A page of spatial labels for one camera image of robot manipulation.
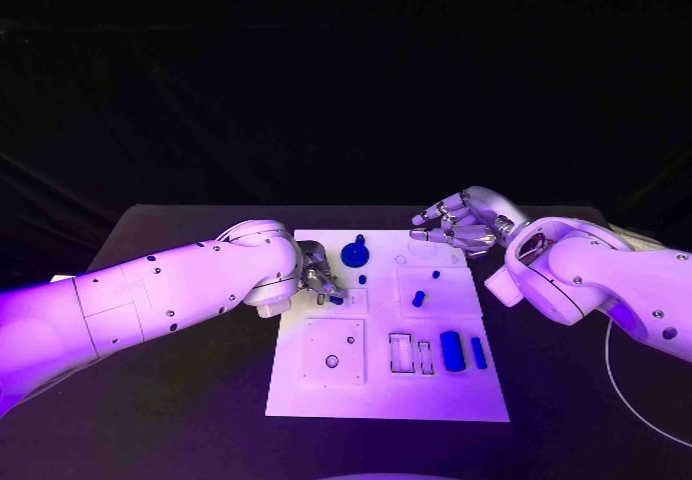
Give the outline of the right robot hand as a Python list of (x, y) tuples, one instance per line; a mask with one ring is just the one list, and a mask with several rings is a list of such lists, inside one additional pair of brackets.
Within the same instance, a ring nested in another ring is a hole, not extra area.
[(423, 210), (412, 222), (413, 240), (446, 244), (474, 258), (495, 246), (508, 247), (533, 219), (502, 194), (472, 186)]

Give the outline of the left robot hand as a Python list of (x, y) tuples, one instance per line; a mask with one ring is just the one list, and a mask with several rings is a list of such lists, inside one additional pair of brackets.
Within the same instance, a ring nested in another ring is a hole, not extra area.
[(345, 298), (348, 291), (337, 283), (324, 245), (313, 240), (299, 241), (298, 245), (303, 258), (301, 274), (303, 288), (326, 297)]

